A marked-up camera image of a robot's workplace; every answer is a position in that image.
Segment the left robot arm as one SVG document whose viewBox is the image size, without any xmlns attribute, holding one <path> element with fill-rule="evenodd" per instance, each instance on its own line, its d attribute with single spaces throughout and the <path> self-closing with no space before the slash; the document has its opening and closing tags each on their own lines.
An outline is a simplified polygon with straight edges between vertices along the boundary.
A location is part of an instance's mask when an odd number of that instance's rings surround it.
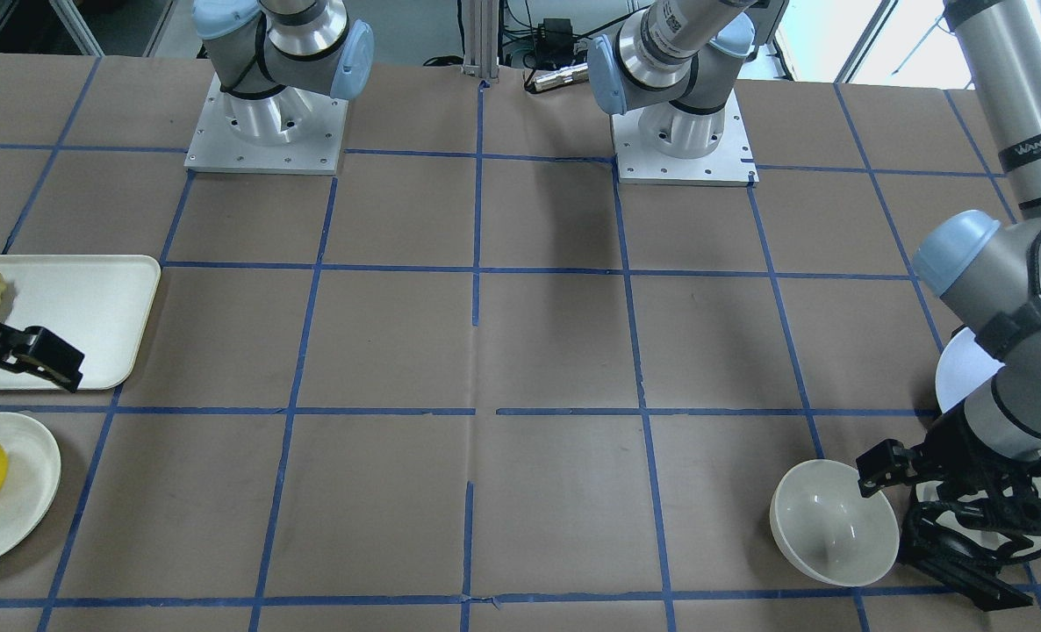
<svg viewBox="0 0 1041 632">
<path fill-rule="evenodd" d="M 991 612 L 1033 603 L 999 575 L 1041 557 L 1041 1 L 947 1 L 944 17 L 1021 220 L 955 214 L 911 264 L 1001 366 L 921 444 L 859 456 L 858 489 L 934 485 L 910 497 L 897 561 Z"/>
</svg>

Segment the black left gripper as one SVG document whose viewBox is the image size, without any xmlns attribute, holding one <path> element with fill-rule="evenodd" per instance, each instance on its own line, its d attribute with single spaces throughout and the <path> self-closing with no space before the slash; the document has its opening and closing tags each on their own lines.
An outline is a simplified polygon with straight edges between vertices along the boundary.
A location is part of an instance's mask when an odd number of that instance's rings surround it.
<svg viewBox="0 0 1041 632">
<path fill-rule="evenodd" d="M 1041 451 L 1005 456 L 973 429 L 965 406 L 942 413 L 914 447 L 881 441 L 855 460 L 858 491 L 911 489 L 896 560 L 965 596 L 980 611 L 1031 607 L 999 579 L 1002 563 L 1041 557 Z"/>
</svg>

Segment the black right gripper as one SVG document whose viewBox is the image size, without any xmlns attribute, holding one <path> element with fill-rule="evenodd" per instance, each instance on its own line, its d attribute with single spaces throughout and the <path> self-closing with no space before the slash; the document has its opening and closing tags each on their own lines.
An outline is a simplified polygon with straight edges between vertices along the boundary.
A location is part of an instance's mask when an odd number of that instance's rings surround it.
<svg viewBox="0 0 1041 632">
<path fill-rule="evenodd" d="M 45 327 L 0 327 L 0 369 L 78 391 L 86 355 Z"/>
</svg>

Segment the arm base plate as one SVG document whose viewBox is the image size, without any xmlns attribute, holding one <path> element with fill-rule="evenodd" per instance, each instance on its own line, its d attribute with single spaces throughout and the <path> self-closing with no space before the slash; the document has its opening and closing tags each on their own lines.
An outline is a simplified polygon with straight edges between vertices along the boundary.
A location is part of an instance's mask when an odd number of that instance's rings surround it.
<svg viewBox="0 0 1041 632">
<path fill-rule="evenodd" d="M 228 175 L 336 176 L 349 103 L 300 89 L 263 100 L 227 95 L 214 76 L 184 167 Z"/>
<path fill-rule="evenodd" d="M 663 103 L 613 115 L 610 132 L 623 183 L 750 187 L 760 181 L 735 92 L 714 113 Z"/>
</svg>

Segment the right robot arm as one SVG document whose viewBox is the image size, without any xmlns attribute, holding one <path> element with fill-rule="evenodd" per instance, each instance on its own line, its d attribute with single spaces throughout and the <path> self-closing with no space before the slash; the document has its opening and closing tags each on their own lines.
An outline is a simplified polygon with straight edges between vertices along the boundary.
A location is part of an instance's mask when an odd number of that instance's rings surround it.
<svg viewBox="0 0 1041 632">
<path fill-rule="evenodd" d="M 214 77 L 191 175 L 334 176 L 375 33 L 341 1 L 196 1 Z M 147 255 L 0 255 L 0 391 L 104 391 L 138 359 L 161 268 Z"/>
</svg>

